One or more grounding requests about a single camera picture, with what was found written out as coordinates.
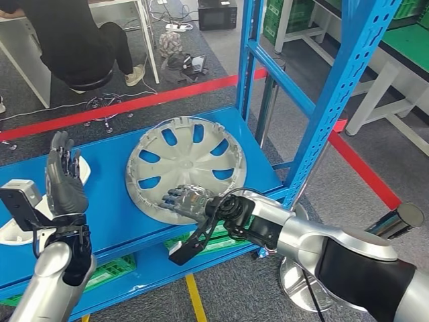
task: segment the perforated metal post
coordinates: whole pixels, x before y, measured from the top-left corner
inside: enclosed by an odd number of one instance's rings
[[[283,186],[268,193],[269,197],[285,197],[283,205],[290,208],[302,183],[327,141],[333,125],[363,73],[372,54],[391,21],[400,0],[348,0],[343,6],[347,17],[342,25],[342,43],[320,98],[314,105],[287,73],[283,72],[259,43],[261,1],[246,1],[239,65],[237,107],[244,119],[248,115],[255,58],[310,120],[295,159]]]

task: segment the silver cylinder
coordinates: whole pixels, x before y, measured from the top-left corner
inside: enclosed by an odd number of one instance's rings
[[[369,226],[366,231],[384,239],[394,239],[414,227],[421,226],[424,216],[421,210],[412,203],[401,203],[378,221]]]

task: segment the black office chair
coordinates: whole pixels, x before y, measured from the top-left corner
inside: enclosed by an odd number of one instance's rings
[[[90,109],[97,109],[99,107],[105,107],[109,106],[117,103],[121,103],[122,99],[119,95],[116,94],[107,94],[107,93],[102,93],[101,88],[104,85],[110,82],[113,78],[113,69],[111,69],[109,74],[106,75],[105,77],[97,80],[96,82],[87,83],[87,84],[80,84],[80,85],[74,85],[74,84],[69,84],[69,87],[71,89],[74,89],[75,91],[94,91],[96,96],[90,99],[89,102],[87,103],[84,111],[89,111]],[[112,133],[113,129],[110,127],[109,121],[117,116],[118,114],[114,114],[111,116],[103,117],[102,119],[93,119],[93,121],[103,121],[104,125],[106,126],[106,131],[107,133]],[[133,113],[128,113],[127,117],[133,117]],[[84,123],[84,126],[90,126],[90,121],[87,121]]]

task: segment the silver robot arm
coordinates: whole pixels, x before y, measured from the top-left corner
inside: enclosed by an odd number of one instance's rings
[[[46,194],[52,220],[35,206],[41,196],[31,180],[11,180],[0,188],[0,199],[23,231],[33,232],[38,258],[33,276],[11,322],[66,322],[97,266],[84,212],[88,201],[79,178],[79,152],[57,132],[46,166]],[[41,231],[39,252],[37,231]]]
[[[429,318],[429,276],[397,259],[385,239],[301,219],[280,203],[251,191],[207,195],[201,187],[180,186],[164,196],[161,207],[199,224],[186,242],[172,249],[170,260],[181,265],[196,255],[208,242],[213,225],[224,220],[231,238],[247,239],[293,260],[340,305],[364,309],[378,322]],[[201,211],[203,203],[205,219]]]
[[[65,280],[73,261],[70,246],[62,241],[46,247],[36,262],[35,273],[10,322],[66,322],[78,304],[84,289],[96,268],[96,259],[83,272],[81,281]]]

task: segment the red tape line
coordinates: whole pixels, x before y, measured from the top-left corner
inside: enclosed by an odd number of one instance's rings
[[[255,71],[255,79],[263,78],[267,74],[265,69],[260,68]],[[237,85],[238,76],[226,76],[222,78],[217,78],[213,80],[208,80],[204,83],[195,85],[190,85],[182,87],[179,89],[173,89],[172,91],[166,91],[158,93],[158,95],[151,95],[147,97],[141,97],[139,99],[133,99],[119,104],[115,104],[100,109],[93,109],[91,111],[81,112],[73,115],[68,115],[65,117],[59,117],[57,119],[50,119],[48,121],[43,121],[35,124],[29,124],[16,129],[9,129],[0,133],[0,142],[6,140],[15,140],[18,138],[23,138],[26,136],[32,136],[35,134],[51,131],[53,129],[60,129],[66,126],[85,123],[93,119],[99,119],[117,113],[124,113],[129,111],[134,111],[136,109],[142,109],[156,104],[162,104],[170,101],[176,101],[178,99],[183,99],[193,95],[201,93],[207,93],[222,89],[224,87]]]
[[[258,69],[255,72],[255,79],[263,78],[266,75],[266,71],[263,68]],[[177,99],[183,99],[193,95],[215,91],[224,87],[237,85],[238,77],[237,75],[209,80],[204,83],[199,83],[179,89],[173,89],[172,91],[161,92],[158,95],[152,95],[148,97],[141,97],[139,99],[133,99],[120,104],[115,104],[100,109],[93,109],[91,111],[77,113],[65,117],[59,117],[57,119],[51,119],[40,123],[25,125],[17,127],[16,129],[10,129],[0,133],[0,141],[14,140],[26,136],[32,136],[35,134],[42,133],[45,131],[51,131],[53,129],[60,129],[63,127],[84,123],[106,117],[109,115],[124,113],[133,111],[136,109],[142,109],[156,104],[162,104]],[[377,174],[373,172],[369,166],[360,159],[354,150],[351,149],[348,144],[345,143],[339,134],[334,131],[331,132],[329,137],[329,142],[334,146],[345,161],[349,163],[353,169],[357,171],[362,179],[371,187],[375,194],[382,199],[385,204],[391,209],[395,209],[400,200],[397,197],[383,180],[380,179]]]
[[[357,153],[351,148],[338,133],[333,131],[331,132],[329,140],[346,162],[358,173],[358,175],[372,189],[377,196],[382,199],[382,201],[386,204],[386,206],[394,210],[400,204],[400,200],[391,188],[379,178],[375,174],[375,172],[372,171],[372,169],[371,169],[368,164],[366,164]]]

